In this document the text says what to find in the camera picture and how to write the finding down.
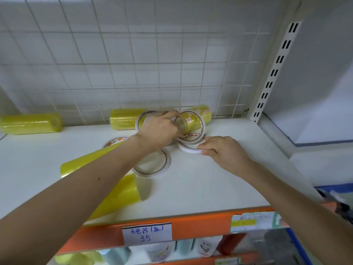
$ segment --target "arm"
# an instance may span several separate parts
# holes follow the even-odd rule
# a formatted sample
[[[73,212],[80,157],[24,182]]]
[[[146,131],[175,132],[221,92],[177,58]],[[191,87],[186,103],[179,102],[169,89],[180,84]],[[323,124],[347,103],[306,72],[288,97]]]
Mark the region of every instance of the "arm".
[[[0,264],[46,264],[121,178],[146,155],[180,136],[170,120],[152,116],[113,151],[46,188],[0,220]]]
[[[231,137],[207,137],[199,149],[223,169],[251,184],[323,264],[351,264],[353,227],[251,160]]]

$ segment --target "white label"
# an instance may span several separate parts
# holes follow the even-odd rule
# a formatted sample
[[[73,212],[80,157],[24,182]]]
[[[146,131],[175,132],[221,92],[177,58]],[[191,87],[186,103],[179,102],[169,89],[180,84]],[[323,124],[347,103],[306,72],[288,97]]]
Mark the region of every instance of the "white label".
[[[172,237],[172,223],[157,223],[124,227],[122,229],[124,245],[146,245],[150,243],[169,242]]]
[[[276,212],[255,212],[233,215],[231,233],[272,229],[275,226],[275,213]]]
[[[240,264],[240,258],[225,258],[225,259],[216,259],[215,265],[238,265]]]

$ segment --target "blue edge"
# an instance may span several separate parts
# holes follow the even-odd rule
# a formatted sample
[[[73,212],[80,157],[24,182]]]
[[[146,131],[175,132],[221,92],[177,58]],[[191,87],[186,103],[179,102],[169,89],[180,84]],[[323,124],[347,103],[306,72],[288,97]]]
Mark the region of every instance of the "blue edge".
[[[330,191],[336,191],[338,193],[348,193],[348,192],[353,192],[353,183],[347,183],[347,184],[340,184],[340,185],[328,185],[328,186],[319,186],[315,187],[316,189],[320,189],[326,192]],[[306,265],[313,265],[312,262],[310,261],[306,251],[304,250],[303,246],[299,242],[298,238],[295,236],[294,232],[292,231],[291,228],[287,228],[287,233],[289,237],[291,238],[293,244],[297,248],[300,256],[302,257],[303,261],[305,262]]]

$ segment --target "orange shelf edge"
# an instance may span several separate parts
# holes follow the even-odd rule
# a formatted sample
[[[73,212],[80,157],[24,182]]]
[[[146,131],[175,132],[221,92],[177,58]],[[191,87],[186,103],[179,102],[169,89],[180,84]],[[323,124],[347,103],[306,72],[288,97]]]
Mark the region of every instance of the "orange shelf edge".
[[[335,202],[324,202],[323,205],[333,212],[336,210]],[[73,236],[64,244],[64,246],[58,251],[57,254],[124,246],[122,228],[142,224],[171,222],[173,229],[173,240],[230,234],[231,218],[233,215],[269,211],[274,211],[274,209],[270,206],[252,207],[248,209],[237,209],[222,212],[129,221],[102,226],[82,227],[73,234]]]
[[[248,252],[241,254],[234,254],[230,256],[215,256],[209,258],[195,258],[195,259],[183,259],[183,260],[172,260],[165,262],[168,265],[215,265],[216,259],[234,258],[240,257],[241,264],[253,264],[259,261],[259,254],[257,252]]]

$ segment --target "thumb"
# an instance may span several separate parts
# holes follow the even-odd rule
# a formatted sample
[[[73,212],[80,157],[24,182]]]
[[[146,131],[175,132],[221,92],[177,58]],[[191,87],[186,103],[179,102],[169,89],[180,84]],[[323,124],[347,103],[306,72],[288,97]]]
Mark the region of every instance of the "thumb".
[[[218,153],[214,150],[202,150],[201,155],[211,156],[214,159],[217,157]]]

